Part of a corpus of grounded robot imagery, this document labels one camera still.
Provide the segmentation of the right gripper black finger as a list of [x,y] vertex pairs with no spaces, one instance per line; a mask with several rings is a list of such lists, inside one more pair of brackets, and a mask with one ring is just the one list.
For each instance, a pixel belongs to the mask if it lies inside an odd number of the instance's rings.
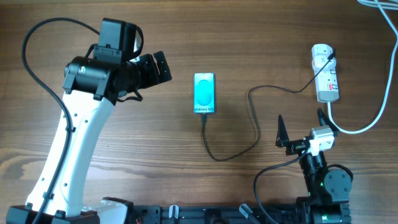
[[289,135],[287,134],[283,117],[280,114],[278,116],[278,130],[277,130],[275,145],[277,147],[286,147],[288,143],[289,143]]
[[339,133],[339,129],[336,127],[335,124],[331,122],[331,120],[328,118],[328,116],[323,112],[321,108],[317,109],[317,115],[318,115],[318,120],[320,123],[320,126],[329,126],[330,129],[333,132],[333,136],[337,137]]

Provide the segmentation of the light blue screen smartphone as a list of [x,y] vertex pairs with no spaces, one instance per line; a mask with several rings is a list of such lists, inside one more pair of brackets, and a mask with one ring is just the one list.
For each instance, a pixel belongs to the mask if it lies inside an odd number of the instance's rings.
[[215,74],[195,73],[194,81],[193,112],[214,113],[215,112]]

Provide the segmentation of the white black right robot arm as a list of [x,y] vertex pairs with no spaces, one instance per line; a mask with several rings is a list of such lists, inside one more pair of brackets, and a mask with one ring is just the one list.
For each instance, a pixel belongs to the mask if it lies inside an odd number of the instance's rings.
[[327,164],[324,152],[332,149],[338,128],[322,109],[317,110],[320,125],[299,140],[290,140],[283,117],[278,117],[275,145],[288,156],[297,155],[308,196],[295,203],[294,223],[351,223],[349,193],[353,173],[341,164]]

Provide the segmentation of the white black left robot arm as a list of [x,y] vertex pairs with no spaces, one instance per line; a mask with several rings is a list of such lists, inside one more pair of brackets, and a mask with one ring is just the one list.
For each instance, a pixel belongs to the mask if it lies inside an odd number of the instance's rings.
[[139,90],[170,81],[163,52],[143,54],[142,29],[105,18],[99,40],[65,67],[61,116],[44,169],[25,204],[7,223],[140,223],[128,200],[105,197],[84,205],[88,168],[100,132],[117,103],[142,101]]

